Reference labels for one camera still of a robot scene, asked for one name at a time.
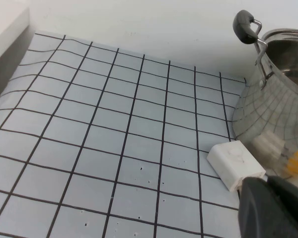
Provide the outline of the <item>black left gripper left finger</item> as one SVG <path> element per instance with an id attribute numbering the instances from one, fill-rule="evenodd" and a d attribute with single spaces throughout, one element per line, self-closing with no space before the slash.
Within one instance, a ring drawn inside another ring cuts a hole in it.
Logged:
<path id="1" fill-rule="evenodd" d="M 260 178 L 245 178 L 238 212 L 242 238 L 287 238 L 289 218 L 285 206 Z"/>

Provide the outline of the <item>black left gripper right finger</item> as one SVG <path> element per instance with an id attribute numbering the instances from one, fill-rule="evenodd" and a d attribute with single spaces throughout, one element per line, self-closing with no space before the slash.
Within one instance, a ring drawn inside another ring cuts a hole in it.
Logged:
<path id="1" fill-rule="evenodd" d="M 298 187 L 278 176 L 269 176 L 267 184 L 287 211 L 292 226 L 298 230 Z"/>

